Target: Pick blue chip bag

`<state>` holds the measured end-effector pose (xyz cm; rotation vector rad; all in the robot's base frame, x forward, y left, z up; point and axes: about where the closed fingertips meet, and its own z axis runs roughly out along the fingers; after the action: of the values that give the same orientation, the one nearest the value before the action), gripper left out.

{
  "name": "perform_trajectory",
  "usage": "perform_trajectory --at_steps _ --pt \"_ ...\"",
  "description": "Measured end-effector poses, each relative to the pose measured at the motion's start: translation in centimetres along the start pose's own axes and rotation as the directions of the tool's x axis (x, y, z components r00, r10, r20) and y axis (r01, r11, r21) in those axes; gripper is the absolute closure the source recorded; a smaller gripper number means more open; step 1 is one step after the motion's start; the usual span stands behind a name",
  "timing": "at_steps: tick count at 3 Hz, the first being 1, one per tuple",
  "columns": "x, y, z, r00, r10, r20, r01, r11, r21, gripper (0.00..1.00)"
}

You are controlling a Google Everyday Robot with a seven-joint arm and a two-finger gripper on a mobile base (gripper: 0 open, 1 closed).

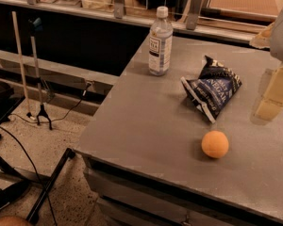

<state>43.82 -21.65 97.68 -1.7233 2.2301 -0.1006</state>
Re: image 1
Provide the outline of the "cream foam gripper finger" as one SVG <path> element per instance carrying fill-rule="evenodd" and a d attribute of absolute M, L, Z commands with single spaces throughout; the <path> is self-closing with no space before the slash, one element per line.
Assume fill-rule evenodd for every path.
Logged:
<path fill-rule="evenodd" d="M 269 24 L 262 31 L 260 31 L 254 38 L 249 41 L 249 44 L 252 47 L 263 49 L 270 47 L 270 37 L 272 34 L 272 30 L 274 27 L 274 23 Z"/>
<path fill-rule="evenodd" d="M 283 63 L 272 72 L 255 115 L 262 120 L 272 121 L 283 109 Z"/>

